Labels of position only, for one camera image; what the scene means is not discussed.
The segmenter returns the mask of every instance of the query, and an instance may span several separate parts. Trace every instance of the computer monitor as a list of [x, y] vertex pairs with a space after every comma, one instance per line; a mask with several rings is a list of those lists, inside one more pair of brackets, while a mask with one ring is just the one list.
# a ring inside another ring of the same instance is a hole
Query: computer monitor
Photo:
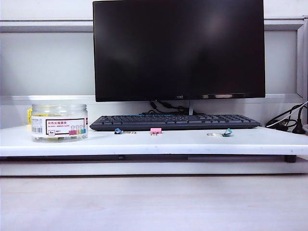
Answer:
[[265, 97], [263, 0], [93, 2], [96, 101]]

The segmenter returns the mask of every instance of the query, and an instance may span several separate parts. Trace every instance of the keyboard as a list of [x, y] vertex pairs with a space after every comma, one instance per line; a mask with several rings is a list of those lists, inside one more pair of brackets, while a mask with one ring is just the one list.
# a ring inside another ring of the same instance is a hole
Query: keyboard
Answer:
[[255, 128], [258, 122], [243, 115], [103, 115], [90, 125], [97, 131], [149, 131]]

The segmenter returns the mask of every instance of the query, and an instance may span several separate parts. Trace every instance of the white desk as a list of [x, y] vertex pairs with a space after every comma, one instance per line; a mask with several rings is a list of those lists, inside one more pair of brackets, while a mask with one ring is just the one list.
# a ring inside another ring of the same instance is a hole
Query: white desk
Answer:
[[[0, 155], [4, 157], [85, 157], [134, 155], [133, 160], [10, 162], [2, 161], [1, 175], [113, 175], [113, 174], [241, 174], [304, 173], [305, 160], [285, 163], [281, 155], [307, 155], [308, 137], [268, 128], [235, 129], [230, 137], [207, 136], [223, 130], [163, 131], [157, 136], [141, 131], [115, 135], [89, 131], [89, 137], [74, 142], [33, 142], [29, 126], [1, 130]], [[149, 160], [136, 155], [192, 155], [186, 160]], [[233, 155], [199, 158], [201, 154]]]

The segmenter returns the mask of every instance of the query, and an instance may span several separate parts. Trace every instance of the black monitor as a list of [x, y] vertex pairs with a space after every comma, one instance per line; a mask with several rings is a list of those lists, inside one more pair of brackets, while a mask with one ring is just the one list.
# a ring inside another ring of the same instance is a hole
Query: black monitor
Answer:
[[265, 97], [263, 0], [93, 3], [96, 101]]

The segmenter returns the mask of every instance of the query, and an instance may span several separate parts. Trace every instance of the monitor stand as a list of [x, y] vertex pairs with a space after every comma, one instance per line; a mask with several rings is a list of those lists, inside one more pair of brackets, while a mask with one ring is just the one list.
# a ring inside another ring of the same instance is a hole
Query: monitor stand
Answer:
[[193, 100], [189, 100], [189, 115], [193, 114]]

